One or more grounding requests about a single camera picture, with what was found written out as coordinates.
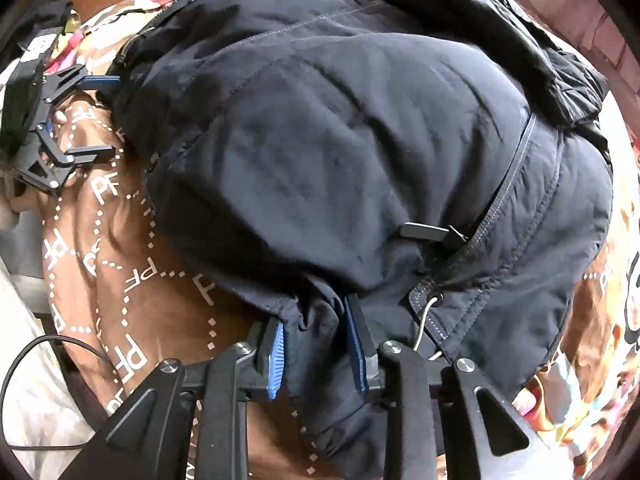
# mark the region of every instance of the black jacket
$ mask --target black jacket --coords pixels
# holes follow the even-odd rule
[[[343,332],[472,358],[508,397],[606,236],[603,77],[513,0],[181,0],[121,52],[114,120],[185,260],[286,325],[286,385],[347,479],[382,476]],[[453,251],[404,240],[451,225]]]

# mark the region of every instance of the metal screw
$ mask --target metal screw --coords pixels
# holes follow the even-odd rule
[[[160,371],[165,374],[172,374],[178,369],[179,365],[180,361],[178,359],[165,359],[160,363]]]
[[[385,341],[382,343],[382,349],[388,354],[399,354],[402,351],[402,346],[396,341]]]
[[[248,355],[251,353],[251,345],[249,345],[249,343],[245,342],[245,341],[239,341],[234,345],[234,349],[236,350],[236,352],[238,352],[240,355]]]
[[[456,361],[456,368],[468,374],[476,369],[476,364],[471,359],[463,358]]]

